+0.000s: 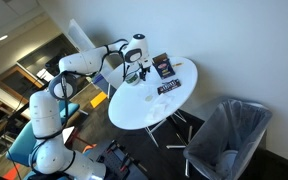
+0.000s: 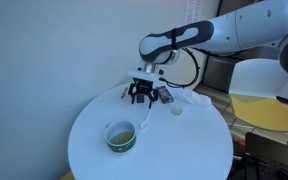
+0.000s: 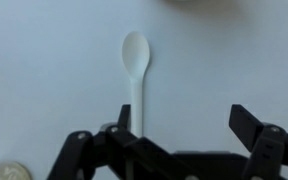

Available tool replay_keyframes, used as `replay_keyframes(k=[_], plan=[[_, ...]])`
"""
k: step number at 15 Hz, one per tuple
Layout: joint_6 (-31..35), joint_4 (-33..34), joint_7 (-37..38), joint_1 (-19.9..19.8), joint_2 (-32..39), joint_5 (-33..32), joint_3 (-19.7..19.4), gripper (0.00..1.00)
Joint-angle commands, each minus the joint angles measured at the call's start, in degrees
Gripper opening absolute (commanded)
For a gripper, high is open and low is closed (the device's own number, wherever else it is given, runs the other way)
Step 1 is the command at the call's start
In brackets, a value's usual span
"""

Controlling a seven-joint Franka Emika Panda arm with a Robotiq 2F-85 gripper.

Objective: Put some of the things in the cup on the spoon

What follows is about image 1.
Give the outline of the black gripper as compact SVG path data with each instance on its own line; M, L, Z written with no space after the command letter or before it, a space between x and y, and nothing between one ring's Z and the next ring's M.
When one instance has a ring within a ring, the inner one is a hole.
M144 67L143 65L140 65L139 76L140 76L140 80L141 81L143 81L143 78L144 78L144 81L146 81L146 74L148 72L150 72L150 66Z

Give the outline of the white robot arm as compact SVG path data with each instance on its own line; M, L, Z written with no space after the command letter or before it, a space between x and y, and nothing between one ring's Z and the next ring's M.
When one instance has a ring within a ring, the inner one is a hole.
M100 73L105 58L112 54L120 55L130 66L136 65L141 70L141 78L146 76L151 66L146 37L135 34L131 40L119 39L63 57L59 61L59 74L49 82L48 89L30 96L32 131L37 140L37 146L29 159L34 172L31 177L33 180L58 179L62 176L71 176L75 180L107 180L113 176L104 163L65 147L65 123L61 120L59 110L60 102L66 103L76 94L77 78Z

